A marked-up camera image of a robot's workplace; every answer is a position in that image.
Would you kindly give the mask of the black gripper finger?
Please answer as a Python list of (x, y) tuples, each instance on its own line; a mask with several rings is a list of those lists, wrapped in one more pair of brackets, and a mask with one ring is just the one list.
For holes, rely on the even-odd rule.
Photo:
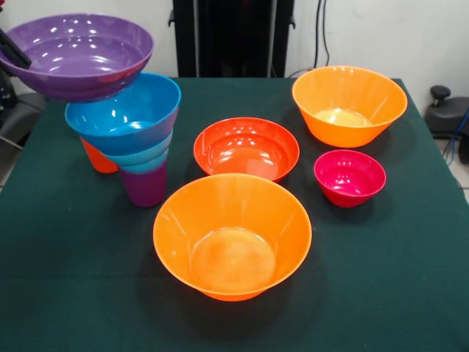
[(1, 51), (11, 61), (11, 63), (19, 68), (29, 69), (32, 61), (22, 52), (21, 49), (11, 40), (11, 38), (0, 29)]

